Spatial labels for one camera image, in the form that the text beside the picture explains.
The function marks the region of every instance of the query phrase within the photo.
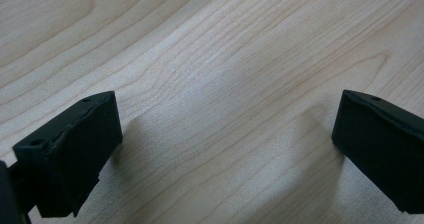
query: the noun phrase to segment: light wooden surface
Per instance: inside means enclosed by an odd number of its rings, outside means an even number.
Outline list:
[[[124,143],[77,218],[424,223],[330,135],[341,92],[424,117],[424,0],[0,0],[0,155],[115,90]]]

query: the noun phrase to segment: black plastic part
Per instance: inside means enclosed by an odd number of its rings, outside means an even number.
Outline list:
[[[13,147],[18,161],[8,172],[0,166],[1,194],[8,194],[0,213],[22,219],[36,205],[42,217],[76,216],[121,142],[113,91],[75,103]]]
[[[19,208],[13,181],[6,164],[0,161],[0,223],[22,224],[28,219]]]
[[[424,213],[424,120],[381,98],[345,90],[333,142],[400,211]]]

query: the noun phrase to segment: wood grain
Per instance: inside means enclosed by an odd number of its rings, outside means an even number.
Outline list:
[[[0,157],[115,90],[123,145],[77,218],[423,223],[332,144],[343,89],[424,117],[424,0],[0,0]]]

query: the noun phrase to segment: screw hole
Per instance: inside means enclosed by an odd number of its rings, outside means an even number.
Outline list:
[[[44,143],[44,139],[37,139],[37,140],[32,141],[30,143],[30,145],[31,146],[38,146],[38,145],[43,144],[43,143]]]

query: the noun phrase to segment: wooden table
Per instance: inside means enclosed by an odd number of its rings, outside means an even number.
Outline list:
[[[123,145],[77,218],[423,223],[333,146],[341,92],[424,117],[424,0],[0,0],[0,155],[115,90]]]

